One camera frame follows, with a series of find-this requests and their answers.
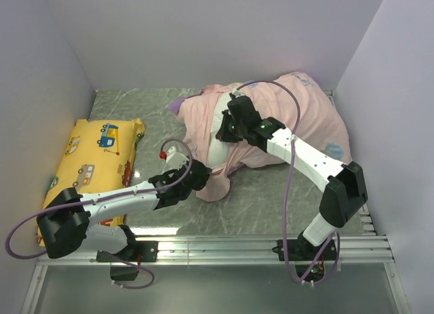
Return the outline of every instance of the yellow fabric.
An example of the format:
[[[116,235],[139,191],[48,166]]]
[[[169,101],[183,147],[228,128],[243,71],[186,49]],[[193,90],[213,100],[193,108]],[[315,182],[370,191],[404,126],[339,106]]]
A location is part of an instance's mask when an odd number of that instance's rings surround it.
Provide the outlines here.
[[[78,120],[43,208],[69,187],[75,187],[79,193],[101,193],[129,186],[136,146],[144,131],[140,119]],[[101,222],[110,227],[122,223],[123,216]]]

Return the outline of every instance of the marble table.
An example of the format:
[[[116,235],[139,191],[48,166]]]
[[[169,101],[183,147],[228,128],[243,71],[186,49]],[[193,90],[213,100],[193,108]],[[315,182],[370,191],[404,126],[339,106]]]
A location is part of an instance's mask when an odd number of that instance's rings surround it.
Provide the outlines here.
[[[137,147],[134,178],[137,184],[167,170],[158,158],[161,143],[170,137],[184,138],[185,127],[166,106],[197,89],[99,90],[90,115],[96,119],[141,118],[146,126]],[[258,170],[241,168],[230,176],[231,191],[222,200],[205,202],[195,196],[178,205],[156,211],[128,214],[126,223],[137,235],[268,235],[281,233],[283,191],[288,165]],[[321,192],[300,172],[295,172],[288,206],[288,233],[299,234],[318,213]],[[342,234],[363,233],[358,215]]]

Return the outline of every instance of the pink blanket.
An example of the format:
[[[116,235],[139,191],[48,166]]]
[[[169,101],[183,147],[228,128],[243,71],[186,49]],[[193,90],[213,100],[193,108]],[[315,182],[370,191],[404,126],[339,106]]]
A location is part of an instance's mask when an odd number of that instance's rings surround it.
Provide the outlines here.
[[[351,161],[347,129],[328,97],[316,82],[305,73],[290,73],[276,80],[286,86],[297,97],[301,107],[301,120],[296,135],[319,149],[329,157],[345,163]],[[208,165],[211,126],[214,109],[225,92],[231,92],[239,83],[228,86],[211,85],[197,96],[182,100],[178,112],[173,110],[177,120],[186,126],[184,141],[193,152],[193,157]],[[252,99],[262,118],[274,117],[292,129],[296,121],[294,101],[282,89],[269,83],[257,83],[241,90]],[[228,175],[235,168],[246,165],[258,168],[283,161],[249,146],[246,141],[229,144],[226,161],[213,168],[206,187],[196,192],[206,201],[222,199],[229,191]]]

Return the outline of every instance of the wall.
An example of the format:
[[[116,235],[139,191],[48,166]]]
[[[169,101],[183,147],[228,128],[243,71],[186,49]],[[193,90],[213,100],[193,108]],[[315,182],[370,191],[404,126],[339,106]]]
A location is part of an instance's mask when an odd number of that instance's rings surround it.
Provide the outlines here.
[[[336,88],[382,0],[47,0],[96,88],[305,70]]]
[[[87,117],[94,91],[44,0],[0,0],[0,239],[12,225],[40,210],[69,132]],[[35,251],[36,224],[13,239]],[[34,261],[0,249],[2,313],[18,313]]]
[[[413,313],[432,313],[434,0],[384,0],[337,89],[374,224]]]

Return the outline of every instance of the purple cable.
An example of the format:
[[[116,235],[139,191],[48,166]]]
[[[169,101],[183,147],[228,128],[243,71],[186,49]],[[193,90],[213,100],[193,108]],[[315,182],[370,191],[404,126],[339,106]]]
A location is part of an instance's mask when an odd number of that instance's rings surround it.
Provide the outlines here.
[[[163,144],[161,145],[160,151],[163,151],[164,146],[165,146],[167,143],[172,142],[172,141],[174,141],[174,142],[178,142],[178,143],[182,144],[182,145],[184,146],[184,148],[187,150],[187,153],[189,154],[190,159],[193,159],[193,155],[191,154],[191,150],[190,150],[189,146],[187,146],[186,143],[185,143],[184,141],[179,140],[179,139],[175,139],[175,138],[170,138],[170,139],[166,140],[165,142],[163,142]],[[155,187],[155,188],[153,188],[153,189],[141,189],[141,190],[138,190],[137,193],[149,193],[149,192],[162,191],[162,190],[169,189],[169,188],[171,188],[171,187],[173,187],[173,186],[179,184],[179,183],[180,183],[180,182],[181,182],[181,181],[182,181],[182,180],[183,180],[183,179],[188,175],[188,173],[190,172],[191,166],[192,166],[192,162],[190,161],[189,164],[187,165],[187,169],[186,169],[185,173],[184,173],[181,177],[179,177],[179,179],[177,179],[175,182],[170,183],[169,185],[166,185],[166,186],[164,186],[164,187]],[[119,192],[119,193],[116,193],[116,194],[113,194],[113,195],[109,195],[109,196],[107,196],[107,197],[101,197],[101,198],[99,198],[99,201],[107,201],[107,200],[115,199],[115,198],[117,198],[117,197],[122,197],[122,196],[125,196],[125,195],[132,195],[132,194],[134,194],[133,191],[128,191],[128,192]],[[87,205],[87,204],[91,204],[92,202],[93,202],[92,200],[88,200],[88,201],[79,201],[79,202],[72,202],[72,203],[66,203],[66,204],[56,205],[56,206],[54,206],[54,207],[50,207],[50,208],[46,208],[46,209],[44,209],[44,210],[41,210],[41,211],[39,211],[39,212],[37,212],[37,213],[35,213],[35,214],[33,214],[33,215],[31,215],[31,216],[25,218],[23,221],[21,221],[20,223],[18,223],[14,228],[12,228],[11,231],[7,234],[7,237],[6,237],[6,240],[5,240],[5,250],[6,250],[6,253],[8,253],[11,257],[13,257],[13,258],[17,258],[17,259],[19,259],[19,260],[28,260],[28,259],[31,259],[31,258],[37,258],[38,256],[44,255],[45,253],[47,253],[47,251],[42,251],[42,252],[40,252],[40,253],[37,253],[37,254],[31,254],[31,255],[21,255],[21,254],[17,254],[17,253],[15,253],[15,252],[11,249],[11,239],[12,239],[12,236],[14,235],[14,233],[15,233],[15,232],[16,232],[16,231],[17,231],[17,230],[18,230],[18,229],[19,229],[23,224],[25,224],[25,223],[28,222],[30,219],[33,219],[33,218],[35,218],[35,217],[37,217],[37,216],[40,216],[40,215],[42,215],[42,214],[47,214],[47,213],[49,213],[49,212],[56,211],[56,210],[61,210],[61,209],[67,209],[67,208],[76,207],[76,206],[78,206],[78,205]],[[154,274],[152,273],[151,270],[149,270],[149,269],[147,269],[147,268],[145,268],[145,267],[141,267],[141,266],[138,266],[138,265],[136,265],[136,264],[133,264],[133,263],[127,262],[127,261],[123,261],[123,260],[121,260],[120,258],[118,258],[117,256],[115,256],[115,255],[113,255],[113,254],[109,254],[109,256],[110,256],[111,258],[114,258],[115,260],[117,260],[117,261],[119,261],[119,262],[122,262],[122,263],[128,264],[128,265],[130,265],[131,267],[136,267],[136,268],[138,268],[138,269],[144,270],[144,271],[150,273],[151,276],[152,276],[152,280],[151,280],[151,282],[150,282],[150,283],[147,283],[147,284],[144,285],[144,286],[138,286],[138,287],[134,287],[134,288],[133,288],[133,287],[129,287],[129,286],[125,286],[125,288],[127,288],[127,289],[140,289],[140,288],[145,288],[145,287],[150,286],[150,285],[154,282],[154,280],[155,280],[155,276],[154,276]]]
[[[237,90],[240,90],[242,88],[244,88],[247,85],[251,85],[252,83],[260,83],[260,82],[264,82],[264,83],[271,83],[273,85],[276,85],[278,87],[280,87],[281,89],[283,89],[285,92],[287,92],[291,97],[292,100],[295,102],[296,104],[296,108],[297,108],[297,118],[296,118],[296,122],[294,124],[294,127],[292,129],[292,134],[296,133],[296,130],[298,128],[298,125],[300,124],[300,118],[301,118],[301,109],[300,109],[300,104],[298,103],[297,98],[295,97],[295,95],[284,85],[276,82],[276,81],[269,81],[269,80],[253,80],[253,81],[249,81],[246,83],[243,83],[242,85],[240,85]],[[290,279],[293,282],[296,283],[302,283],[304,281],[304,279],[306,279],[307,275],[309,274],[309,272],[311,271],[311,269],[315,266],[315,263],[318,261],[319,257],[321,256],[322,252],[325,250],[325,248],[327,247],[327,245],[329,244],[329,242],[331,242],[333,235],[330,235],[325,243],[321,246],[321,248],[319,249],[317,255],[314,257],[312,263],[309,265],[308,269],[304,272],[304,274],[302,275],[302,277],[297,276],[297,274],[294,274],[291,266],[290,266],[290,260],[289,260],[289,254],[288,254],[288,238],[287,238],[287,229],[286,226],[288,224],[288,216],[287,216],[287,212],[288,212],[288,193],[290,191],[290,186],[291,186],[291,180],[292,180],[292,175],[294,173],[294,162],[295,162],[295,158],[296,158],[296,146],[295,146],[295,141],[292,140],[291,141],[291,162],[290,162],[290,169],[288,172],[288,180],[286,182],[286,188],[285,188],[285,193],[283,195],[283,206],[282,206],[282,239],[283,239],[283,257],[285,258],[285,266],[286,269],[288,270],[288,274],[290,275]],[[336,252],[336,259],[334,261],[332,270],[330,270],[330,272],[325,276],[322,277],[319,281],[317,281],[316,283],[319,282],[323,282],[324,280],[326,280],[329,276],[330,273],[336,268],[336,265],[338,264],[338,260],[339,260],[339,256],[340,256],[340,235],[339,233],[336,231],[336,236],[337,236],[337,240],[338,240],[338,246],[337,246],[337,252]]]

